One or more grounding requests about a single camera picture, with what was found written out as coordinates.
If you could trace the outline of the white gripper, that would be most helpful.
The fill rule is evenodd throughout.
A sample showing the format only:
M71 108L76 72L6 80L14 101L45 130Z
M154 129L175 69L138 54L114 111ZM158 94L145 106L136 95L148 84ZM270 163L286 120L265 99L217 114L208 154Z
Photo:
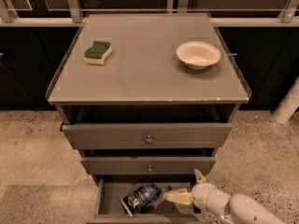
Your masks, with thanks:
M207 183L199 170L195 169L194 175L197 184L192 188L192 193L186 189L171 190L164 194L164 199L184 205L191 205L193 200L193 204L205 213L211 213L216 217L229 215L232 196Z

